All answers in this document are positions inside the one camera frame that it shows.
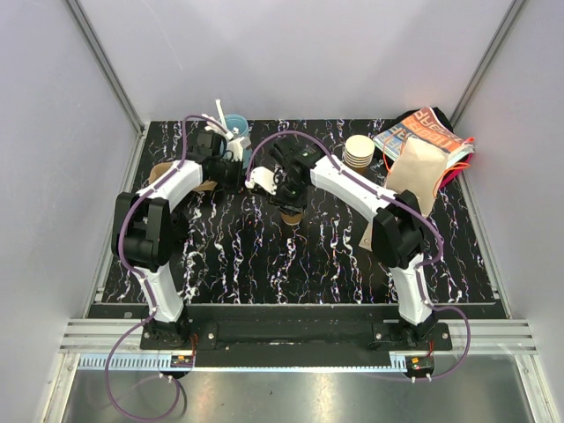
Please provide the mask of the left aluminium corner post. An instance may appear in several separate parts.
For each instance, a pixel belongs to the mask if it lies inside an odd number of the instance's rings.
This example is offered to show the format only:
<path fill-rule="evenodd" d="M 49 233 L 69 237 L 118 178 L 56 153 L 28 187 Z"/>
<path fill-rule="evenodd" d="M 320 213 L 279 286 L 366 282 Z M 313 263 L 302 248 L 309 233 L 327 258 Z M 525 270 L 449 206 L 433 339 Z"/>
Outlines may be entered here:
<path fill-rule="evenodd" d="M 81 2 L 78 0 L 63 0 L 63 4 L 70 13 L 81 36 L 83 37 L 83 40 L 85 41 L 86 46 L 92 54 L 94 61 L 99 67 L 112 94 L 130 123 L 130 126 L 137 134 L 140 134 L 143 131 L 145 124 L 133 106 L 130 97 L 126 93 Z"/>

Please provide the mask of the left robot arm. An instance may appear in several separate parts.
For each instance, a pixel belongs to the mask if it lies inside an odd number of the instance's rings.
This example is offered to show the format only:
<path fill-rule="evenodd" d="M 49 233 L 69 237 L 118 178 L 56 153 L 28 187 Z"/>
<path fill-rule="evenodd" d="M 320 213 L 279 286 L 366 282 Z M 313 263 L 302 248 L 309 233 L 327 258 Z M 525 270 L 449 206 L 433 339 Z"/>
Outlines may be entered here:
<path fill-rule="evenodd" d="M 197 143 L 179 160 L 167 163 L 154 182 L 136 192 L 123 192 L 115 200 L 112 253 L 142 287 L 148 305 L 144 329 L 170 348 L 184 347 L 190 337 L 186 309 L 169 264 L 180 225 L 173 211 L 204 182 L 238 189 L 249 146 L 249 139 L 239 134 L 202 131 Z"/>

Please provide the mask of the right aluminium corner post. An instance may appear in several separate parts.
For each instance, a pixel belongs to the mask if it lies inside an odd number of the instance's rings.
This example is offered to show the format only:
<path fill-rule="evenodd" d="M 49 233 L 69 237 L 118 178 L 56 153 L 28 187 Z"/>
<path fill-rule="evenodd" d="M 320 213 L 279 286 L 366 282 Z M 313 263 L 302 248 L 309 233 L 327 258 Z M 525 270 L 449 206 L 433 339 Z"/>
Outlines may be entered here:
<path fill-rule="evenodd" d="M 500 53 L 505 40 L 508 38 L 510 31 L 516 24 L 527 3 L 527 0 L 512 0 L 510 2 L 449 119 L 454 127 L 461 122 L 472 98 L 479 89 L 482 80 L 492 66 L 496 56 Z"/>

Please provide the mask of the aluminium corner post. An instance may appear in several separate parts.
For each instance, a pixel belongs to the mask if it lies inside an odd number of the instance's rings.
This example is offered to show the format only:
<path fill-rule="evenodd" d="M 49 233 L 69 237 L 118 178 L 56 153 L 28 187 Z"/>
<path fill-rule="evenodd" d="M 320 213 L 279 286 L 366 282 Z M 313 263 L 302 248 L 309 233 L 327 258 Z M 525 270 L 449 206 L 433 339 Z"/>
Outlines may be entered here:
<path fill-rule="evenodd" d="M 81 36 L 83 37 L 83 40 L 85 41 L 86 46 L 92 54 L 94 61 L 99 67 L 112 94 L 130 123 L 130 126 L 137 134 L 140 134 L 143 131 L 145 124 L 133 106 L 130 97 L 126 93 L 81 2 L 78 0 L 63 0 L 63 4 L 70 13 Z"/>
<path fill-rule="evenodd" d="M 496 56 L 500 53 L 505 40 L 508 38 L 510 31 L 516 24 L 527 3 L 527 0 L 512 0 L 510 2 L 449 119 L 454 127 L 461 122 L 472 98 L 479 89 L 482 80 L 492 66 Z"/>

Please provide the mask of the blue cup with stirrers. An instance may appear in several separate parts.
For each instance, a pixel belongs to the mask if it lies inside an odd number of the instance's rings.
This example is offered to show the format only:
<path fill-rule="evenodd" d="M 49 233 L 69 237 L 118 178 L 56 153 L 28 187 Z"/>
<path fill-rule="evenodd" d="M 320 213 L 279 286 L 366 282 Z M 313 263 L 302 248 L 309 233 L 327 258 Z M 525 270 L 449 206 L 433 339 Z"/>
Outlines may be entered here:
<path fill-rule="evenodd" d="M 249 136 L 249 123 L 240 115 L 226 115 L 226 124 L 228 129 L 239 129 L 241 137 Z"/>

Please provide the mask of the stack of paper cups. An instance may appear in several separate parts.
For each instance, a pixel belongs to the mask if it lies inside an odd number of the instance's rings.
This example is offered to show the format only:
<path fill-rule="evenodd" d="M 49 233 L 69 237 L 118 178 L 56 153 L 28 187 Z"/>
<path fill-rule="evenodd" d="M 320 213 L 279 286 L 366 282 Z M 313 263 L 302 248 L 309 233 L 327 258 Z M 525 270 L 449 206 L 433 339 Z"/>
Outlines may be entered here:
<path fill-rule="evenodd" d="M 364 135 L 353 135 L 345 141 L 344 163 L 354 169 L 366 169 L 375 152 L 374 141 Z"/>

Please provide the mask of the brown paper takeout bag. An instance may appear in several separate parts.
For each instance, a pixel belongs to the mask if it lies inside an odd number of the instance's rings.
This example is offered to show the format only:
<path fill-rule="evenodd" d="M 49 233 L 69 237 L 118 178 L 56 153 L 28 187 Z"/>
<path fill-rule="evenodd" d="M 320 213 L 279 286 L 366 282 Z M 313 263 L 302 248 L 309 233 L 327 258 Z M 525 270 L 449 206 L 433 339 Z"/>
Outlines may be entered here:
<path fill-rule="evenodd" d="M 385 159 L 399 146 L 399 154 L 388 170 L 384 187 L 400 194 L 409 190 L 418 200 L 420 214 L 427 218 L 434 208 L 438 187 L 448 168 L 449 153 L 422 138 L 410 135 L 374 138 Z"/>

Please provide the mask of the single brown paper cup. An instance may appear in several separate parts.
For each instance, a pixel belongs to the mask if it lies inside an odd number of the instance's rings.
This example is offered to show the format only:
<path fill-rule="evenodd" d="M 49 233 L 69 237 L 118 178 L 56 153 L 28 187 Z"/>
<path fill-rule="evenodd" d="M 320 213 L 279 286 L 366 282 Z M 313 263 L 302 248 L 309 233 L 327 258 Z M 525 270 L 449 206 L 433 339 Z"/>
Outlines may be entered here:
<path fill-rule="evenodd" d="M 283 220 L 284 223 L 286 223 L 289 226 L 296 226 L 299 225 L 300 222 L 302 221 L 303 218 L 303 214 L 302 213 L 296 213 L 296 214 L 286 214 L 281 212 L 280 216 Z"/>

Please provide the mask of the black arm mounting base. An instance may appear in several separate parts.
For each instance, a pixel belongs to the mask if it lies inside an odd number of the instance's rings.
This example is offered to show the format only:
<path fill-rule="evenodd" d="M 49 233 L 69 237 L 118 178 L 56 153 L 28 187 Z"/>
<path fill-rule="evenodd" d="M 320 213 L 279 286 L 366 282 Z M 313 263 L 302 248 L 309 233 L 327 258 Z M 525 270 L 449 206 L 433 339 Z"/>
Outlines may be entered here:
<path fill-rule="evenodd" d="M 452 349 L 448 325 L 439 323 L 422 340 L 404 336 L 396 305 L 188 305 L 189 338 L 184 344 L 152 339 L 143 329 L 143 350 L 210 351 L 232 344 L 354 344 L 376 351 Z"/>

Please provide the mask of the aluminium frame rail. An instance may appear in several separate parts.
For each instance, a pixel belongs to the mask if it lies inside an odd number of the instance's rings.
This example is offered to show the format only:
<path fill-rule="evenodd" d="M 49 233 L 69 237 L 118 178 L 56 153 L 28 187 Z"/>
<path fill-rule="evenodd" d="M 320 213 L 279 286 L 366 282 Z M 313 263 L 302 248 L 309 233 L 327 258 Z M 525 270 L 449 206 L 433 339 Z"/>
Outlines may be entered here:
<path fill-rule="evenodd" d="M 421 341 L 397 324 L 362 320 L 207 320 L 184 343 L 152 338 L 133 320 L 69 321 L 59 347 L 81 369 L 161 372 L 403 373 L 447 357 L 534 355 L 529 325 L 519 320 L 438 323 Z"/>

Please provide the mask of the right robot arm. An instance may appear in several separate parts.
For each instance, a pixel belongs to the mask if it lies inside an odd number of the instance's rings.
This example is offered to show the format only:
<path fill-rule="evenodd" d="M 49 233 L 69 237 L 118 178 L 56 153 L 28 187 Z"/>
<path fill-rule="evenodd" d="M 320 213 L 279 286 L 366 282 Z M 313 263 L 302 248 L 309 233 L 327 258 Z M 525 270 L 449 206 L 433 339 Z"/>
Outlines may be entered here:
<path fill-rule="evenodd" d="M 372 225 L 370 248 L 390 270 L 397 291 L 400 338 L 405 346 L 420 349 L 432 337 L 437 319 L 426 304 L 424 286 L 423 222 L 414 194 L 395 194 L 356 174 L 317 145 L 300 147 L 285 131 L 274 137 L 269 154 L 282 167 L 273 176 L 269 202 L 289 225 L 300 222 L 308 206 L 308 189 L 332 194 L 356 210 Z"/>

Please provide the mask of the cardboard cup carrier stack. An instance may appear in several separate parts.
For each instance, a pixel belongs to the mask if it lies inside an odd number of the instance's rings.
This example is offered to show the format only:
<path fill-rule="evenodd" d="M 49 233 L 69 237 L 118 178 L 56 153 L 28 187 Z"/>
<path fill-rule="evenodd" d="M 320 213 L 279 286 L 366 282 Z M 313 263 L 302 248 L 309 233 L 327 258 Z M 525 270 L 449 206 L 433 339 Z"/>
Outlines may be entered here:
<path fill-rule="evenodd" d="M 192 192 L 214 191 L 219 185 L 217 182 L 205 180 L 197 186 L 193 186 L 190 180 L 183 182 L 184 176 L 185 172 L 181 172 L 175 162 L 162 162 L 155 165 L 150 171 L 148 184 L 159 185 L 161 189 L 170 189 L 176 185 L 179 185 L 181 188 L 188 186 L 192 188 Z"/>

